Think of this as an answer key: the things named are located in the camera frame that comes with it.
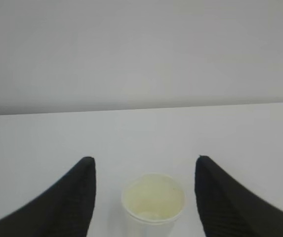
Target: white table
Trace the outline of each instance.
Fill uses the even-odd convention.
[[[121,189],[147,172],[167,173],[186,191],[171,237],[203,237],[194,195],[200,154],[283,210],[281,103],[0,116],[0,218],[93,156],[90,237],[122,236]]]

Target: white paper cup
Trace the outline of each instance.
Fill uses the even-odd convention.
[[[146,174],[123,190],[128,237],[167,237],[180,216],[185,193],[170,176]]]

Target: white wall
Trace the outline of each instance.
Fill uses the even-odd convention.
[[[0,0],[0,114],[272,101],[282,0]]]

